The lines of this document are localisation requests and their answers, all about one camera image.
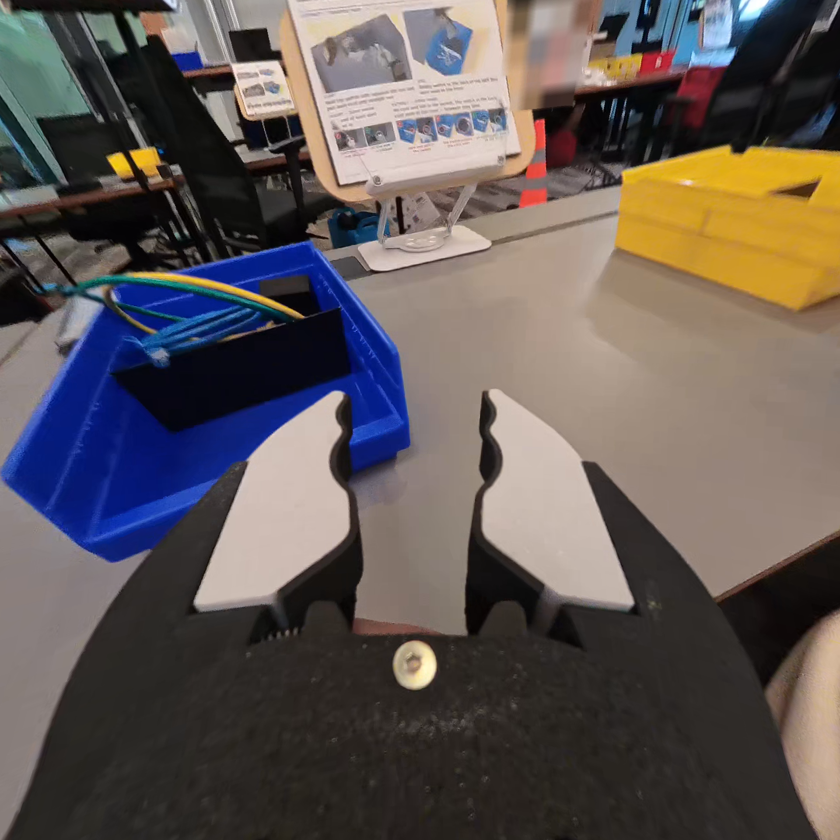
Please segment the blue container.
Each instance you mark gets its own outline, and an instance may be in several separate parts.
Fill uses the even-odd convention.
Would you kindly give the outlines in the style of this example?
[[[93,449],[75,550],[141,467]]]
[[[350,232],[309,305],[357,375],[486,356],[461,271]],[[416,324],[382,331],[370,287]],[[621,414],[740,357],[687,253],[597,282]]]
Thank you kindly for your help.
[[[335,209],[328,218],[329,236],[334,249],[351,248],[378,239],[380,214],[357,211],[348,206]]]

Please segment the blue plastic bin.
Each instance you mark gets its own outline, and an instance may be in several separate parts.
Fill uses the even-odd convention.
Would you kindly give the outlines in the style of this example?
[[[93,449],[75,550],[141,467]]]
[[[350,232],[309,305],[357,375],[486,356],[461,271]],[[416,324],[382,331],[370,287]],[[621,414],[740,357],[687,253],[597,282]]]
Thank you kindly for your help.
[[[153,365],[141,332],[100,309],[3,466],[11,490],[105,560],[153,548],[234,463],[332,391],[352,405],[353,472],[411,443],[400,356],[310,243],[205,264],[186,277],[259,293],[307,274],[320,313]]]

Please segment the orange traffic cone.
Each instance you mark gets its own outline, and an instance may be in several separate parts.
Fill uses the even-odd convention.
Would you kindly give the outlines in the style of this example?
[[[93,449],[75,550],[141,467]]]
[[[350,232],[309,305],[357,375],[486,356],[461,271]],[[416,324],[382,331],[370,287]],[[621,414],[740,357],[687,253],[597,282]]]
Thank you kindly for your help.
[[[543,119],[534,121],[535,150],[525,172],[525,182],[521,189],[518,206],[535,207],[548,202],[548,172],[546,162],[546,137]]]

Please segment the instruction sheet board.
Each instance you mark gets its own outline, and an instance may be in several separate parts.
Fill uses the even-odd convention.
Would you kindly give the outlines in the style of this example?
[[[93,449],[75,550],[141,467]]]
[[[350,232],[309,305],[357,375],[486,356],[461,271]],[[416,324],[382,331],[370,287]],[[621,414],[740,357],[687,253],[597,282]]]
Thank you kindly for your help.
[[[355,203],[517,175],[507,2],[287,2],[280,47],[314,171]]]
[[[244,119],[264,122],[297,113],[284,67],[278,59],[235,62],[234,95]]]

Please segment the black office chair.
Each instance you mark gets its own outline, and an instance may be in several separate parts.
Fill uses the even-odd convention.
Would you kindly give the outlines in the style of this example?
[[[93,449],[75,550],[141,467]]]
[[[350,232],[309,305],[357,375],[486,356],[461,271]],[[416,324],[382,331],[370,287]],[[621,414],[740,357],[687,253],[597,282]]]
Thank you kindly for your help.
[[[222,255],[253,253],[308,239],[311,219],[301,181],[302,137],[276,147],[285,158],[290,190],[259,187],[214,118],[184,78],[161,38],[151,36],[138,58],[141,106],[163,142],[165,157],[178,165],[205,230]]]

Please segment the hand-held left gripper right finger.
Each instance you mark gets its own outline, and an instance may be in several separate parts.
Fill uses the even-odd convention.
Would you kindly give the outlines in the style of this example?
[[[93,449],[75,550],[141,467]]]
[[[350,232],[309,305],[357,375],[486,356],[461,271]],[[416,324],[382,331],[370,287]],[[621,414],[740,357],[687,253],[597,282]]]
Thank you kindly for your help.
[[[482,394],[479,435],[465,614],[501,602],[527,615],[565,606],[630,613],[634,597],[574,447],[497,388]]]

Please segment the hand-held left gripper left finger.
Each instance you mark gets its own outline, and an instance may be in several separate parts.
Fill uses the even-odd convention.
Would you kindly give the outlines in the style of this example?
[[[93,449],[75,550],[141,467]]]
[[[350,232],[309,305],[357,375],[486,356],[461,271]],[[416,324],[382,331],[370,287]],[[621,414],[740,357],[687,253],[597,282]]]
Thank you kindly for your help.
[[[194,597],[199,613],[269,606],[304,614],[319,601],[354,613],[363,552],[351,436],[350,397],[330,392],[248,457]]]

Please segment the yellow plastic bin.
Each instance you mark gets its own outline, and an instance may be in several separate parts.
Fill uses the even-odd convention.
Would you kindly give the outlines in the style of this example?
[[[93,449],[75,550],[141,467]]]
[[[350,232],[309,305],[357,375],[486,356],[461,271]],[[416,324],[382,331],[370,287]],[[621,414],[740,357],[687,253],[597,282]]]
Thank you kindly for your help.
[[[159,151],[153,147],[145,147],[130,152],[134,167],[144,176],[151,178],[159,174],[159,166],[163,164]],[[134,179],[132,165],[122,152],[114,152],[106,157],[112,172],[123,181]]]
[[[839,294],[839,153],[727,145],[626,169],[615,246],[793,312]]]

